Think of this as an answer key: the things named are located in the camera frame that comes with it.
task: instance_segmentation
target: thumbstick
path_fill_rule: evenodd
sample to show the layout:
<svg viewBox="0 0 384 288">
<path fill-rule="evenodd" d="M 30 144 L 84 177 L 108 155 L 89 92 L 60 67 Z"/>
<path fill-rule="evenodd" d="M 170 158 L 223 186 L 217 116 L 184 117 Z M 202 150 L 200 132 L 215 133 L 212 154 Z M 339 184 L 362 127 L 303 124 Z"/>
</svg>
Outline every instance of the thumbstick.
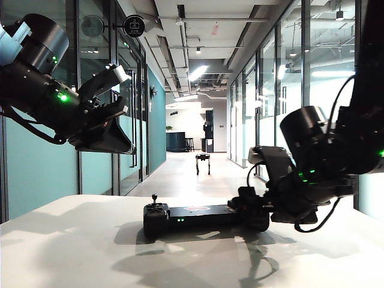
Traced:
<svg viewBox="0 0 384 288">
<path fill-rule="evenodd" d="M 154 204 L 156 204 L 157 194 L 152 194 L 152 199 L 154 200 Z"/>
</svg>

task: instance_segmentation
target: wall sign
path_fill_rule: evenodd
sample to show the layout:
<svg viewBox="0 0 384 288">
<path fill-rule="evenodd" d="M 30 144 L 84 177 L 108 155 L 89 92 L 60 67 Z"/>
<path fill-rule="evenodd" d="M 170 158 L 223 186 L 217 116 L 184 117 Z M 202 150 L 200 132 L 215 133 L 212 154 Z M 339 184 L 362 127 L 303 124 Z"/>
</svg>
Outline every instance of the wall sign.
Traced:
<svg viewBox="0 0 384 288">
<path fill-rule="evenodd" d="M 145 24 L 143 17 L 139 15 L 130 15 L 122 23 L 124 33 L 130 37 L 140 37 L 144 33 Z"/>
</svg>

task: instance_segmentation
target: green led light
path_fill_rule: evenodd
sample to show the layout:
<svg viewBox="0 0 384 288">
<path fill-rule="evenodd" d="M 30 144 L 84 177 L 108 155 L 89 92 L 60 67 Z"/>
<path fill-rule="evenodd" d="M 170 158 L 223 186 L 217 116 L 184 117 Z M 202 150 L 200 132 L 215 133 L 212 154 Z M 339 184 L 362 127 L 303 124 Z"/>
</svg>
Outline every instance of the green led light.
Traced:
<svg viewBox="0 0 384 288">
<path fill-rule="evenodd" d="M 62 101 L 62 102 L 67 102 L 69 100 L 68 96 L 66 96 L 65 94 L 63 93 L 59 93 L 58 94 L 58 98 Z"/>
</svg>

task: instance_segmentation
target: pipe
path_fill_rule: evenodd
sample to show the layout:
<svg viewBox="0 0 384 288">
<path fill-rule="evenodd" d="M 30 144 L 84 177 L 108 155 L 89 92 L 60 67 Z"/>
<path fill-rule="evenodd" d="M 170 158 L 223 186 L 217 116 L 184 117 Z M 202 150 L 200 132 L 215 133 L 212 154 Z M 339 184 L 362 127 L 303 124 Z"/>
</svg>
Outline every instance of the pipe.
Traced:
<svg viewBox="0 0 384 288">
<path fill-rule="evenodd" d="M 159 19 L 173 19 L 178 20 L 178 18 L 172 17 L 158 17 Z M 198 18 L 198 17 L 189 17 L 189 18 L 181 18 L 183 22 L 192 22 L 192 21 L 231 21 L 231 22 L 250 22 L 250 23 L 265 23 L 269 21 L 269 18 Z"/>
</svg>

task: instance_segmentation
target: fluorescent light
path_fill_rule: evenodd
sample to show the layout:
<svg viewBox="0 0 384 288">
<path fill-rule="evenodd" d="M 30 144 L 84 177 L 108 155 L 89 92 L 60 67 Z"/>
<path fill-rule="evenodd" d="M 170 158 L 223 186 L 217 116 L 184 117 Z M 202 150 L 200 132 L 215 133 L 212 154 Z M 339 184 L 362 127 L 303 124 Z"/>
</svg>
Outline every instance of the fluorescent light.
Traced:
<svg viewBox="0 0 384 288">
<path fill-rule="evenodd" d="M 182 96 L 182 97 L 175 98 L 175 101 L 180 102 L 180 101 L 187 101 L 187 100 L 192 100 L 192 99 L 198 99 L 198 96 L 196 94 L 188 95 L 188 96 Z"/>
<path fill-rule="evenodd" d="M 199 78 L 202 74 L 204 74 L 204 72 L 207 70 L 208 66 L 207 65 L 202 65 L 200 66 L 199 68 L 197 68 L 196 70 L 194 70 L 190 76 L 189 76 L 189 80 L 190 81 L 195 81 L 197 78 Z"/>
<path fill-rule="evenodd" d="M 355 75 L 354 71 L 315 71 L 312 72 L 313 77 L 330 78 L 330 77 L 350 77 Z"/>
<path fill-rule="evenodd" d="M 277 71 L 277 79 L 282 80 L 284 78 L 284 75 L 286 74 L 286 66 L 285 65 L 280 65 Z"/>
</svg>

